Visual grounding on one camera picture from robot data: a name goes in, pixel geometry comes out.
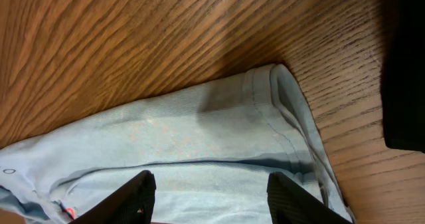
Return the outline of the light blue printed t-shirt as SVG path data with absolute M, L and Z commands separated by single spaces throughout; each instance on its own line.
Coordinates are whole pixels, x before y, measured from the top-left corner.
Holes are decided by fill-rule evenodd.
M 281 64 L 138 100 L 1 150 L 1 208 L 69 223 L 143 170 L 160 223 L 270 223 L 280 172 L 349 222 L 311 110 Z

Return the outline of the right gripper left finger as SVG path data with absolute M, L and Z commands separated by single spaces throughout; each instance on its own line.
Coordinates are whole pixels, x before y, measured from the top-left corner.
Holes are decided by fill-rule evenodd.
M 143 170 L 70 224 L 150 224 L 155 190 L 154 175 Z

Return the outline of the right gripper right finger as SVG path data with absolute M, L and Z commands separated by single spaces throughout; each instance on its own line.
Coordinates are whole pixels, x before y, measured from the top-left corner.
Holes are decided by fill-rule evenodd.
M 282 172 L 269 175 L 267 194 L 273 224 L 350 224 Z

